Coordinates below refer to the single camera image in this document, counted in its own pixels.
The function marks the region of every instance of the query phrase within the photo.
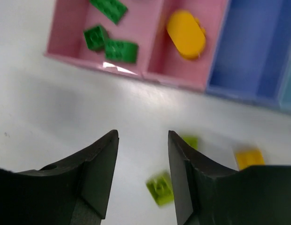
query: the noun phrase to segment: yellow toy brick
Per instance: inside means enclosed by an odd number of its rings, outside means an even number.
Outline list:
[[[265,165],[261,151],[258,148],[242,149],[234,153],[240,170],[251,165]]]
[[[206,45],[205,30],[190,12],[174,12],[168,21],[167,31],[182,57],[191,60],[203,52]]]

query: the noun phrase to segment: building block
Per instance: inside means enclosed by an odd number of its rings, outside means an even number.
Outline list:
[[[191,135],[183,135],[181,138],[194,149],[198,149],[198,138]]]
[[[152,177],[146,182],[146,186],[157,205],[163,206],[174,200],[172,183],[167,172]]]
[[[182,57],[192,60],[204,51],[205,29],[190,12],[186,10],[174,12],[168,21],[167,31]]]
[[[118,24],[128,11],[128,8],[118,0],[90,0],[90,2],[115,24]]]
[[[105,48],[105,41],[108,39],[108,33],[102,25],[97,25],[85,30],[84,37],[88,49],[101,51]]]
[[[136,63],[138,45],[133,42],[108,39],[105,43],[107,60]]]
[[[258,148],[242,149],[234,153],[240,170],[252,165],[265,165],[261,151]]]

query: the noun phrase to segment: yellow oval object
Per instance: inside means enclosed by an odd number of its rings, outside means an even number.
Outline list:
[[[205,30],[190,12],[185,10],[174,12],[169,18],[167,31],[184,58],[194,59],[203,52],[206,45]]]

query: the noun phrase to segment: green block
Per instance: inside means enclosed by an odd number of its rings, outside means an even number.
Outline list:
[[[138,45],[133,42],[108,39],[105,43],[105,57],[107,60],[136,63]]]
[[[195,137],[195,136],[190,136],[190,135],[184,135],[184,136],[181,136],[181,138],[189,144],[189,146],[191,146],[192,148],[194,149],[198,149],[198,138]]]
[[[146,186],[157,205],[162,206],[174,200],[172,183],[167,172],[152,177],[146,182]]]
[[[118,24],[122,16],[128,10],[128,8],[118,0],[90,0],[90,3],[115,24]]]
[[[85,30],[84,37],[88,49],[100,51],[105,48],[105,41],[108,39],[108,33],[102,25],[97,25]]]

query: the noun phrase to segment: pink tray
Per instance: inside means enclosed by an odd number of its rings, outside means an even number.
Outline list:
[[[121,0],[128,12],[118,25],[89,0],[57,0],[46,56],[75,66],[109,71],[176,87],[204,91],[228,0]],[[187,9],[206,30],[207,46],[197,60],[183,59],[165,25],[176,9]],[[139,45],[136,64],[108,61],[87,49],[83,31],[102,24],[111,38]]]

